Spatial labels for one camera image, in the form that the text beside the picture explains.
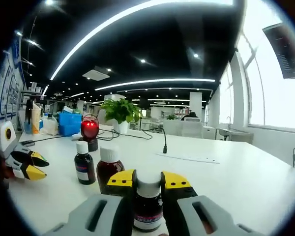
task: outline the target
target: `white bottle cap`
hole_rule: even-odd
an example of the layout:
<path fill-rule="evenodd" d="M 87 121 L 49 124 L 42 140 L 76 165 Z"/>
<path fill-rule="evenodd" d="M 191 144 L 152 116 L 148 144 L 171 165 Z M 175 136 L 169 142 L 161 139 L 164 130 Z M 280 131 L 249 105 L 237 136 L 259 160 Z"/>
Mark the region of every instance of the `white bottle cap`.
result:
<path fill-rule="evenodd" d="M 161 173 L 150 170 L 137 170 L 137 193 L 144 198 L 155 198 L 160 193 Z"/>
<path fill-rule="evenodd" d="M 88 143 L 85 141 L 77 141 L 77 152 L 79 154 L 86 154 L 89 152 Z"/>
<path fill-rule="evenodd" d="M 106 163 L 114 163 L 120 160 L 118 147 L 100 147 L 100 159 Z"/>

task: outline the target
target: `white pot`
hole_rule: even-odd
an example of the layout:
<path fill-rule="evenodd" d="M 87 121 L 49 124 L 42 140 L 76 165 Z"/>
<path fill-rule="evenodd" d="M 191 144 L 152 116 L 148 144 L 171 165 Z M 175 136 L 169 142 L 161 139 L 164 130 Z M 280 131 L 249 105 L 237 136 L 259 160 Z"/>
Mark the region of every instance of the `white pot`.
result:
<path fill-rule="evenodd" d="M 118 124 L 118 122 L 115 120 L 113 124 L 114 130 L 117 131 L 120 134 L 127 134 L 129 129 L 129 123 L 125 120 L 122 123 Z"/>

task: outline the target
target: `bottle label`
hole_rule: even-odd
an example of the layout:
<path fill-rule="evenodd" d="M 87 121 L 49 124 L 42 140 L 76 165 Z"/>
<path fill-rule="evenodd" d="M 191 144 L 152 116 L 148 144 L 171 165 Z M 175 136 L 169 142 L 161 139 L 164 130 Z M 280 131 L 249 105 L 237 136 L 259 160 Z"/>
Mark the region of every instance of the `bottle label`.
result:
<path fill-rule="evenodd" d="M 77 170 L 77 175 L 80 180 L 88 180 L 89 179 L 87 167 L 76 165 L 75 168 Z"/>
<path fill-rule="evenodd" d="M 146 216 L 134 216 L 134 226 L 142 229 L 142 230 L 153 230 L 161 225 L 163 213 L 152 217 L 146 217 Z"/>

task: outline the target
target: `faucet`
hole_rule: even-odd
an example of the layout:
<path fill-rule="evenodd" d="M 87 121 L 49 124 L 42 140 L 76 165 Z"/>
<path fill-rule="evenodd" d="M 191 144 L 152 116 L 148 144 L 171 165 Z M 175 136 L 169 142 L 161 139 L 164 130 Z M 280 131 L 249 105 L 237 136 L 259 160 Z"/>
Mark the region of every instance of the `faucet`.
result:
<path fill-rule="evenodd" d="M 230 119 L 230 122 L 228 123 L 228 129 L 231 129 L 231 117 L 226 117 L 226 119 Z"/>

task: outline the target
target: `brown glass bottle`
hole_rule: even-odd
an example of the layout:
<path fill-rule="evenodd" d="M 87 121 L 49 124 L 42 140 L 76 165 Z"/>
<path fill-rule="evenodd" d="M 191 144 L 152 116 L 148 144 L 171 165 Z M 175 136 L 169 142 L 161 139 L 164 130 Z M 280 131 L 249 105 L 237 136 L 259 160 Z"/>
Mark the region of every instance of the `brown glass bottle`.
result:
<path fill-rule="evenodd" d="M 100 148 L 101 160 L 97 164 L 96 173 L 100 192 L 102 193 L 111 176 L 124 171 L 124 166 L 119 160 L 115 149 Z"/>

